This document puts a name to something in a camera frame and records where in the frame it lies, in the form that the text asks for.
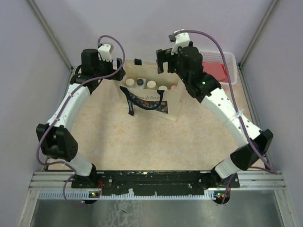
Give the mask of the white bottle dark cap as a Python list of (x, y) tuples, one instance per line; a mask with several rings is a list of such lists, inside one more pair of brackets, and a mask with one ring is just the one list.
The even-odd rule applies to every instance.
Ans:
[(138, 78), (136, 81), (135, 88), (137, 89), (145, 89), (146, 87), (146, 79)]

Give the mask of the green bottle beige cap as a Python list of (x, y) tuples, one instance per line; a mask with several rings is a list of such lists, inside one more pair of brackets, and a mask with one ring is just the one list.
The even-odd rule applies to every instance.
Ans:
[(151, 90), (156, 90), (157, 89), (157, 84), (156, 84), (155, 81), (150, 80), (150, 81), (147, 82), (146, 88), (151, 89)]

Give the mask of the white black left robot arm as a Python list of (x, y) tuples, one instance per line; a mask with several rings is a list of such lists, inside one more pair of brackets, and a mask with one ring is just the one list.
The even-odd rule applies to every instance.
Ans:
[(39, 140), (37, 153), (53, 159), (52, 164), (63, 164), (73, 171), (73, 188), (94, 188), (100, 180), (94, 164), (78, 151), (79, 145), (71, 129), (81, 106), (88, 100), (101, 81), (121, 79), (125, 72), (122, 60), (113, 67), (112, 45), (103, 44), (97, 49), (85, 49), (81, 53), (81, 65), (70, 80), (67, 94), (54, 115), (45, 124), (39, 124), (36, 134)]

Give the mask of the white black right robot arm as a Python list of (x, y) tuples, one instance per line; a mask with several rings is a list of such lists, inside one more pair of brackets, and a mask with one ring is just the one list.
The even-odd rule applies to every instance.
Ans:
[(176, 53), (172, 49), (156, 51), (158, 73), (164, 71), (176, 73), (184, 83), (191, 97), (212, 111), (233, 136), (238, 148), (212, 170), (212, 183), (223, 187), (228, 177), (240, 170), (247, 170), (259, 159), (264, 160), (273, 133), (262, 130), (239, 112), (230, 101), (221, 84), (204, 71), (203, 56), (193, 46), (179, 47)]

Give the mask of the beige bottle cream cap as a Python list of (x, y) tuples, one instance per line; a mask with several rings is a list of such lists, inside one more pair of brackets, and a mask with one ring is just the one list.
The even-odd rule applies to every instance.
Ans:
[(130, 88), (134, 88), (135, 87), (135, 80), (132, 78), (129, 78), (125, 81), (125, 86), (126, 87), (130, 87)]

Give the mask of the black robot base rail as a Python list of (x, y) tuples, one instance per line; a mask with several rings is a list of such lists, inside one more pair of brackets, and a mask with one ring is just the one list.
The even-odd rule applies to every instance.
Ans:
[(93, 171), (90, 176), (74, 176), (73, 189), (100, 189), (102, 195), (135, 196), (204, 195), (211, 188), (239, 188), (240, 183), (221, 179), (214, 171)]

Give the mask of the beige canvas tote bag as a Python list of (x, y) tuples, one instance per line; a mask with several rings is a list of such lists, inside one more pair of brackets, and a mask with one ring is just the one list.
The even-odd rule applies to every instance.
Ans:
[[(128, 108), (128, 113), (133, 116), (135, 112), (141, 111), (169, 120), (177, 120), (181, 108), (181, 97), (185, 86), (175, 73), (168, 73), (164, 67), (162, 74), (158, 73), (156, 63), (136, 60), (126, 60), (124, 63), (125, 76), (121, 81), (114, 81), (123, 107)], [(156, 90), (137, 89), (125, 86), (129, 78), (146, 79), (146, 83), (153, 80), (157, 84)], [(168, 90), (158, 90), (159, 86), (166, 86)]]

